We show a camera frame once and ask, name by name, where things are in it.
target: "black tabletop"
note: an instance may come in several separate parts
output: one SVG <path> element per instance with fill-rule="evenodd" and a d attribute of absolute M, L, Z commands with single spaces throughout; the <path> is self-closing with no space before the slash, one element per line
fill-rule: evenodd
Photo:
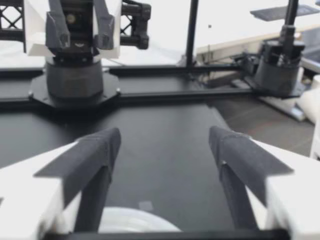
<path fill-rule="evenodd" d="M 157 83 L 150 85 L 159 88 Z M 76 115 L 6 111 L 0 114 L 0 167 L 117 127 L 122 144 L 106 206 L 139 209 L 147 205 L 151 213 L 184 231 L 231 230 L 232 218 L 208 144 L 213 125 L 226 127 L 217 111 L 199 103 Z"/>

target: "black mount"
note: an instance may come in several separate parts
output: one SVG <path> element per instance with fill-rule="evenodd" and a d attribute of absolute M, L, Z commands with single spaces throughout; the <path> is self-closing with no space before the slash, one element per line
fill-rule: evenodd
<path fill-rule="evenodd" d="M 258 56 L 244 60 L 243 67 L 249 73 L 245 80 L 255 91 L 280 98 L 298 97 L 304 92 L 298 78 L 305 45 L 295 41 L 297 10 L 298 0 L 289 0 L 279 40 L 265 41 Z"/>
<path fill-rule="evenodd" d="M 87 109 L 120 95 L 118 77 L 103 72 L 100 60 L 71 65 L 48 58 L 45 69 L 32 80 L 30 97 L 54 108 Z"/>

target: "gray carpet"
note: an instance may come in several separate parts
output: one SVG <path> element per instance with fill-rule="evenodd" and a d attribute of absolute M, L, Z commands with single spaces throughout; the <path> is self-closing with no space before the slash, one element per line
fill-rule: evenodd
<path fill-rule="evenodd" d="M 314 125 L 298 122 L 251 96 L 215 99 L 209 103 L 229 127 L 258 141 L 309 156 Z"/>

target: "white object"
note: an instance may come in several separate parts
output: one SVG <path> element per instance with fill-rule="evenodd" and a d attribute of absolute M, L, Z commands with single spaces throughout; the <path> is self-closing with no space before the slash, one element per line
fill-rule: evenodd
<path fill-rule="evenodd" d="M 263 21 L 250 11 L 283 7 L 288 0 L 223 0 L 199 1 L 198 32 L 195 44 L 197 53 L 230 48 L 247 43 L 279 37 L 284 20 Z M 299 4 L 315 5 L 315 0 L 300 0 Z M 295 19 L 298 33 L 320 27 L 320 13 L 298 16 Z"/>
<path fill-rule="evenodd" d="M 24 32 L 26 53 L 29 56 L 53 57 L 46 47 L 46 20 L 50 11 L 49 0 L 23 0 L 24 1 Z M 99 58 L 117 58 L 120 54 L 120 24 L 122 0 L 105 0 L 108 11 L 114 16 L 114 33 L 112 50 L 98 49 Z M 93 36 L 98 32 L 97 17 L 93 11 Z"/>
<path fill-rule="evenodd" d="M 316 124 L 320 109 L 320 88 L 305 91 L 296 103 L 307 118 Z"/>
<path fill-rule="evenodd" d="M 311 89 L 320 88 L 320 75 L 315 75 L 312 80 Z"/>
<path fill-rule="evenodd" d="M 256 144 L 294 170 L 266 180 L 267 209 L 249 193 L 256 220 L 263 229 L 283 228 L 292 240 L 317 240 L 320 226 L 320 162 L 262 142 Z"/>
<path fill-rule="evenodd" d="M 310 158 L 320 160 L 320 115 L 319 114 L 316 116 L 316 123 L 315 123 L 315 129 L 313 132 Z"/>
<path fill-rule="evenodd" d="M 99 233 L 180 232 L 169 221 L 151 213 L 124 207 L 105 207 Z"/>
<path fill-rule="evenodd" d="M 64 209 L 62 180 L 34 177 L 34 173 L 76 144 L 74 142 L 0 169 L 0 198 L 3 198 L 0 240 L 37 240 L 39 235 L 49 231 L 73 231 L 81 193 Z"/>

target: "black pole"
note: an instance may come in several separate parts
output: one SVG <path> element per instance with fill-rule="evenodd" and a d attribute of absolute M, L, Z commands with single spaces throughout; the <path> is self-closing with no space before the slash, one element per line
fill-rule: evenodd
<path fill-rule="evenodd" d="M 289 0 L 289 4 L 286 10 L 286 16 L 285 16 L 285 25 L 294 25 L 295 19 L 297 16 L 299 6 L 299 0 Z"/>
<path fill-rule="evenodd" d="M 185 53 L 187 67 L 191 67 L 193 64 L 198 3 L 199 3 L 198 0 L 191 0 L 188 37 L 186 42 L 186 53 Z"/>

